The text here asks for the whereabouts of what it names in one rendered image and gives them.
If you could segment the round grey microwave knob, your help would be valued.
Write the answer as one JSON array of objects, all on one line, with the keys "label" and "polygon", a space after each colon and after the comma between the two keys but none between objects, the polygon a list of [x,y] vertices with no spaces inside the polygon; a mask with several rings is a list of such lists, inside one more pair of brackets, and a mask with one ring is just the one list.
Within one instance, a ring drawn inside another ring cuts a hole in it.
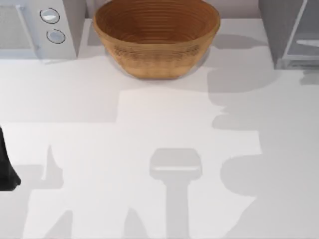
[{"label": "round grey microwave knob", "polygon": [[54,44],[62,44],[66,40],[65,34],[58,29],[48,30],[46,32],[46,38]]},{"label": "round grey microwave knob", "polygon": [[60,20],[60,14],[53,8],[42,9],[39,12],[42,21],[48,24],[56,24]]}]

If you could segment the brown woven basket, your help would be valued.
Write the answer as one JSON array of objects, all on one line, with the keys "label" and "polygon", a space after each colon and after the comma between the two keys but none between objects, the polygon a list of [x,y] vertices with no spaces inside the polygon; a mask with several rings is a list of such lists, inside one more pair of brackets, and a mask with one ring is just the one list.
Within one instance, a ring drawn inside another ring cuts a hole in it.
[{"label": "brown woven basket", "polygon": [[205,0],[110,0],[93,27],[110,56],[128,74],[174,79],[204,56],[221,24]]}]

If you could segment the grey cabinet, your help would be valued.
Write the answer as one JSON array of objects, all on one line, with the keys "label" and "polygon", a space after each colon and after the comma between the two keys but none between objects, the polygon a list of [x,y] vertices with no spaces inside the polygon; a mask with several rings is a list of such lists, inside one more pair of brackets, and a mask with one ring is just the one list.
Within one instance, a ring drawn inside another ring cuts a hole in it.
[{"label": "grey cabinet", "polygon": [[275,69],[319,70],[319,0],[258,0]]}]

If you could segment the pale microwave oven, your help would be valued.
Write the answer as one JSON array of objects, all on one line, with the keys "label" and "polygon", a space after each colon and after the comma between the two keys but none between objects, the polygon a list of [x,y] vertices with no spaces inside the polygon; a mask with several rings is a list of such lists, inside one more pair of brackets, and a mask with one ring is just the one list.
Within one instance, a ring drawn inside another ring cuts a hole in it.
[{"label": "pale microwave oven", "polygon": [[[0,59],[75,59],[78,56],[86,14],[85,0],[0,0]],[[56,24],[41,20],[42,9],[60,14]],[[66,40],[51,43],[46,32],[62,31]]]}]

